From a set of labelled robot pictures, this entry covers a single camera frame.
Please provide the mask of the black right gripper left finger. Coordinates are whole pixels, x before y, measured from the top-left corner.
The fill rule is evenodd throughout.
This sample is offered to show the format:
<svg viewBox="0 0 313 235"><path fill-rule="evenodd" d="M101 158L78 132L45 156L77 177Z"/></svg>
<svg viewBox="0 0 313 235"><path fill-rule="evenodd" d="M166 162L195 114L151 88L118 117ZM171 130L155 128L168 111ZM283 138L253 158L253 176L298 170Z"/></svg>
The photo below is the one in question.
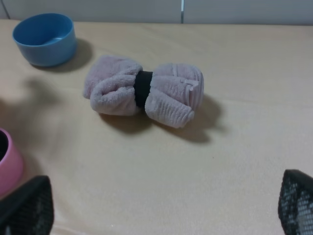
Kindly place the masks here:
<svg viewBox="0 0 313 235"><path fill-rule="evenodd" d="M52 226L53 197L48 176L36 176L1 199L2 235L48 235Z"/></svg>

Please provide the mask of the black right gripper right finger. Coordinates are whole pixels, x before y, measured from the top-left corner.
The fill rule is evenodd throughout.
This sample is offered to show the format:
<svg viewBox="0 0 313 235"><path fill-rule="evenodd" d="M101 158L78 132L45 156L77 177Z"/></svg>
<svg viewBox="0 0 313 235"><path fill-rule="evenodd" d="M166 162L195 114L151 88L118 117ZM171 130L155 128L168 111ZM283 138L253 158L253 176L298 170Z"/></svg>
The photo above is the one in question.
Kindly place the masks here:
<svg viewBox="0 0 313 235"><path fill-rule="evenodd" d="M286 235L313 233L313 178L297 169L284 172L278 217Z"/></svg>

